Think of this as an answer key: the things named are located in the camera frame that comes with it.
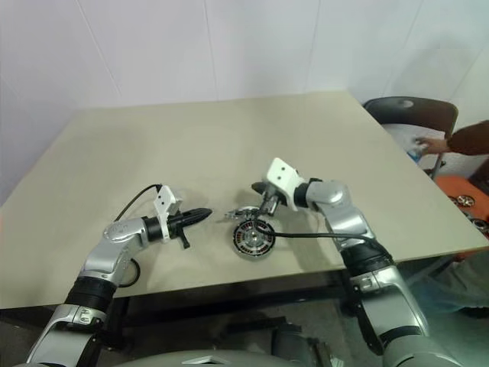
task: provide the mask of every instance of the floor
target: floor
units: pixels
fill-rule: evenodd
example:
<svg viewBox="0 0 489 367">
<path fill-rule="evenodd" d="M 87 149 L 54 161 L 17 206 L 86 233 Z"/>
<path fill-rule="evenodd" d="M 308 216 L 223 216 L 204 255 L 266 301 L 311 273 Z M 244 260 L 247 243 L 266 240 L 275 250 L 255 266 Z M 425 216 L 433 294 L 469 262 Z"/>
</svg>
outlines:
<svg viewBox="0 0 489 367">
<path fill-rule="evenodd" d="M 247 349 L 268 352 L 270 332 L 254 331 L 224 335 L 230 323 L 263 317 L 285 316 L 301 325 L 303 332 L 327 342 L 344 366 L 378 367 L 381 357 L 372 354 L 363 343 L 356 319 L 343 317 L 334 300 L 291 304 L 259 311 L 201 317 L 151 327 L 129 330 L 134 345 L 127 351 L 103 351 L 98 366 L 110 367 L 132 359 L 182 349 Z M 432 335 L 465 367 L 487 364 L 489 319 L 476 320 L 454 313 L 429 317 Z M 13 366 L 24 361 L 38 331 L 0 323 L 0 366 Z"/>
</svg>

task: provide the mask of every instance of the brown sleeve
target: brown sleeve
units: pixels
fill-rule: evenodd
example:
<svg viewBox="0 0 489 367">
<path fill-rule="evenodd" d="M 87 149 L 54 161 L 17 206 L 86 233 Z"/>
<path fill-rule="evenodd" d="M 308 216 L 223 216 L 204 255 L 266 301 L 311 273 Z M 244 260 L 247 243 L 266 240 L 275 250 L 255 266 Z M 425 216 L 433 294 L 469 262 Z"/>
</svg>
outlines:
<svg viewBox="0 0 489 367">
<path fill-rule="evenodd" d="M 447 144 L 455 153 L 489 154 L 489 120 L 458 130 Z"/>
</svg>

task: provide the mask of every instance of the white wall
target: white wall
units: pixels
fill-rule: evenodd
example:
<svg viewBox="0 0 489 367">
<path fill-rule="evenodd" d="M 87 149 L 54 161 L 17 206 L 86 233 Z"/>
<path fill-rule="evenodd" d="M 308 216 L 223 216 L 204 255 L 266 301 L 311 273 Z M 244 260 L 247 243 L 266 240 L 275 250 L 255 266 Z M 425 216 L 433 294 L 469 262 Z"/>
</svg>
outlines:
<svg viewBox="0 0 489 367">
<path fill-rule="evenodd" d="M 0 203 L 80 108 L 348 89 L 489 119 L 488 15 L 487 0 L 2 0 Z"/>
</svg>

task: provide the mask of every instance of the wall seam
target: wall seam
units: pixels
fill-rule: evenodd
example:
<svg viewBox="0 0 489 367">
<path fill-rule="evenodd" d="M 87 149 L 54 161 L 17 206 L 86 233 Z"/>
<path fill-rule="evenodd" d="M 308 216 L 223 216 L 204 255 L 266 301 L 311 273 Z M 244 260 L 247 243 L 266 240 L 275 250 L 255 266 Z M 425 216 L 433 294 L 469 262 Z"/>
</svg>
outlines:
<svg viewBox="0 0 489 367">
<path fill-rule="evenodd" d="M 484 47 L 481 47 L 481 49 L 478 51 L 477 53 L 477 56 L 474 57 L 474 60 L 472 61 L 471 65 L 467 68 L 467 70 L 465 71 L 464 75 L 462 76 L 462 78 L 460 78 L 460 81 L 458 82 L 457 86 L 455 87 L 455 89 L 453 90 L 453 93 L 450 95 L 450 98 L 448 99 L 449 102 L 451 102 L 454 98 L 455 98 L 455 95 L 457 94 L 458 90 L 460 89 L 461 85 L 463 84 L 463 82 L 465 81 L 465 79 L 467 78 L 467 75 L 471 72 L 471 70 L 474 68 L 474 65 L 475 63 L 477 62 L 477 60 L 479 59 L 479 57 L 481 56 L 482 54 L 482 51 L 484 50 Z"/>
<path fill-rule="evenodd" d="M 313 40 L 311 42 L 311 51 L 309 52 L 309 65 L 308 65 L 307 71 L 306 71 L 306 82 L 304 83 L 303 93 L 306 93 L 309 90 L 309 78 L 311 76 L 311 67 L 313 65 L 314 50 L 316 48 L 316 39 L 317 39 L 318 28 L 319 28 L 319 13 L 321 11 L 321 2 L 322 2 L 322 0 L 318 0 L 318 8 L 317 8 L 317 13 L 316 13 L 316 24 L 314 24 Z"/>
<path fill-rule="evenodd" d="M 207 0 L 202 0 L 202 4 L 204 6 L 204 16 L 206 17 L 207 40 L 209 42 L 209 52 L 210 52 L 211 63 L 212 63 L 212 77 L 214 78 L 215 100 L 219 101 L 219 90 L 217 87 L 217 73 L 215 71 L 214 50 L 212 49 L 211 29 L 209 25 L 209 15 L 207 14 Z"/>
<path fill-rule="evenodd" d="M 406 38 L 404 39 L 403 46 L 399 49 L 400 54 L 403 52 L 404 48 L 406 48 L 407 41 L 410 39 L 411 34 L 413 33 L 414 25 L 416 24 L 416 21 L 417 21 L 418 16 L 419 16 L 419 12 L 421 11 L 421 8 L 423 7 L 424 3 L 425 3 L 425 0 L 422 0 L 418 5 L 418 8 L 416 10 L 416 14 L 413 17 L 413 23 L 411 23 L 410 29 L 408 30 L 408 32 L 406 34 Z M 384 88 L 382 89 L 382 94 L 381 94 L 382 97 L 385 97 L 385 92 L 387 91 L 387 87 L 389 86 L 390 81 L 392 80 L 395 64 L 397 63 L 397 61 L 399 61 L 398 56 L 395 58 L 396 58 L 396 60 L 393 62 L 393 65 L 390 68 L 389 77 L 387 78 L 387 81 L 385 82 Z"/>
<path fill-rule="evenodd" d="M 95 36 L 95 33 L 93 32 L 92 27 L 90 26 L 89 20 L 86 17 L 85 11 L 83 10 L 82 5 L 79 3 L 79 0 L 75 0 L 75 3 L 78 5 L 78 9 L 80 14 L 82 15 L 83 21 L 85 22 L 85 25 L 90 33 L 90 37 L 92 38 L 92 41 L 95 45 L 95 48 L 97 50 L 97 53 L 99 54 L 100 60 L 102 61 L 105 70 L 107 70 L 107 73 L 110 77 L 110 80 L 112 81 L 112 86 L 115 89 L 115 92 L 117 93 L 117 97 L 120 98 L 122 97 L 121 89 L 119 88 L 119 85 L 115 81 L 114 74 L 110 70 L 110 67 L 108 67 L 107 60 L 105 59 L 104 53 L 102 52 L 102 48 L 99 45 L 99 42 L 97 41 L 97 38 Z"/>
</svg>

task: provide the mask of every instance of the black cable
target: black cable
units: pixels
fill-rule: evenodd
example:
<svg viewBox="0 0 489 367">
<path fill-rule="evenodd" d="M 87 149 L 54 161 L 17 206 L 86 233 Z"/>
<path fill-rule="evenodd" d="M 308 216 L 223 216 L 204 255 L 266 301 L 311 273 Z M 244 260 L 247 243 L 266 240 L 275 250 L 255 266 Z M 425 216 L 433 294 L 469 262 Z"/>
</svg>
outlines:
<svg viewBox="0 0 489 367">
<path fill-rule="evenodd" d="M 143 190 L 141 190 L 135 197 L 132 198 L 132 200 L 128 203 L 128 205 L 126 205 L 124 207 L 124 209 L 119 213 L 119 215 L 114 219 L 114 222 L 117 222 L 118 220 L 120 220 L 120 218 L 122 218 L 122 216 L 125 214 L 125 212 L 128 211 L 128 209 L 131 207 L 132 204 L 134 204 L 134 202 L 139 199 L 139 197 L 145 193 L 146 191 L 148 191 L 149 189 L 152 189 L 153 187 L 156 189 L 156 191 L 160 191 L 161 187 L 163 185 L 159 184 L 159 183 L 153 183 L 152 185 L 148 186 L 148 187 L 145 187 Z"/>
<path fill-rule="evenodd" d="M 272 237 L 284 237 L 287 239 L 320 239 L 320 238 L 327 238 L 327 239 L 360 239 L 362 241 L 365 241 L 367 244 L 370 246 L 380 249 L 384 255 L 388 256 L 389 258 L 392 258 L 388 250 L 386 250 L 385 247 L 383 247 L 379 241 L 376 239 L 371 239 L 370 237 L 367 237 L 365 235 L 353 235 L 351 233 L 330 233 L 330 232 L 319 232 L 319 233 L 284 233 L 284 232 L 269 232 L 265 231 L 264 229 L 261 229 L 259 226 L 255 225 L 255 222 L 253 220 L 253 226 L 254 228 L 259 232 L 264 235 L 270 235 Z"/>
<path fill-rule="evenodd" d="M 134 204 L 134 202 L 139 199 L 139 197 L 145 193 L 146 191 L 152 189 L 153 187 L 156 189 L 156 191 L 160 191 L 161 187 L 163 185 L 161 185 L 160 183 L 153 183 L 152 185 L 148 186 L 148 187 L 145 187 L 143 190 L 141 190 L 135 197 L 132 198 L 132 200 L 128 203 L 128 205 L 126 205 L 124 207 L 124 209 L 119 213 L 119 215 L 114 219 L 114 222 L 117 222 L 118 220 L 120 220 L 120 218 L 122 218 L 122 216 L 125 214 L 125 212 L 128 211 L 128 209 L 131 207 L 132 204 Z M 136 277 L 134 278 L 133 281 L 127 283 L 127 284 L 120 284 L 119 287 L 120 288 L 127 288 L 127 287 L 130 287 L 134 284 L 136 284 L 136 282 L 139 280 L 139 277 L 141 276 L 141 266 L 139 265 L 139 263 L 134 260 L 133 258 L 131 259 L 131 262 L 134 264 L 134 266 L 136 267 Z"/>
</svg>

